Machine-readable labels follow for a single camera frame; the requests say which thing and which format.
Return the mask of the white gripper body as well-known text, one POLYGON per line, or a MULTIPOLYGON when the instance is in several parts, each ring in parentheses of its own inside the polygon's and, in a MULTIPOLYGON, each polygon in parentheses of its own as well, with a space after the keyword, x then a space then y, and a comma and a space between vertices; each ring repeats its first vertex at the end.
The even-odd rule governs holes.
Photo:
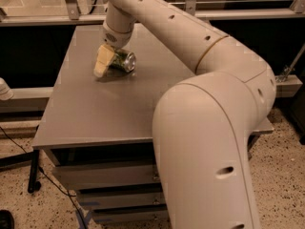
POLYGON ((130 14, 109 3, 102 25, 102 40, 114 48, 123 48, 130 41, 134 23, 130 14))

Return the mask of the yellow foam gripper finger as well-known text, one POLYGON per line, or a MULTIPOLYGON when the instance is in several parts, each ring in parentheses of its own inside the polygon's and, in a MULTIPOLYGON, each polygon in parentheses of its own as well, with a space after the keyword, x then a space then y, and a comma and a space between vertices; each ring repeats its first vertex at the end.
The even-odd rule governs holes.
POLYGON ((98 78, 103 77, 114 58, 114 48, 108 44, 101 45, 97 51, 97 58, 93 69, 94 75, 98 78))

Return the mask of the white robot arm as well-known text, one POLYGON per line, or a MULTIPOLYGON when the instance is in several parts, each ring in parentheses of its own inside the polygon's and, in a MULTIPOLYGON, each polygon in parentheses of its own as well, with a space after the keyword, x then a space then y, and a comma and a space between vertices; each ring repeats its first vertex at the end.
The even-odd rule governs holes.
POLYGON ((107 0, 103 39, 116 48, 140 22, 193 73, 152 119, 172 229, 261 229, 248 139, 275 102, 268 63, 235 38, 163 0, 107 0))

